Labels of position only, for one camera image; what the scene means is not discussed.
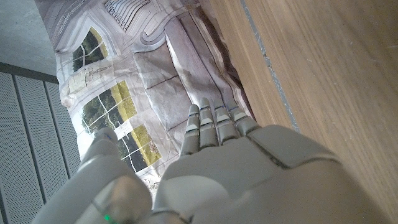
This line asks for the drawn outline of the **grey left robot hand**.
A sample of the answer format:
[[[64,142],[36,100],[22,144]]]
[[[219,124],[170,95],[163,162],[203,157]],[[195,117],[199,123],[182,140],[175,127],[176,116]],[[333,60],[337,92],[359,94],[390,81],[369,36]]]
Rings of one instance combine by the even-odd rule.
[[[155,195],[103,128],[35,223],[389,223],[329,149],[259,126],[237,104],[191,105],[180,157]]]

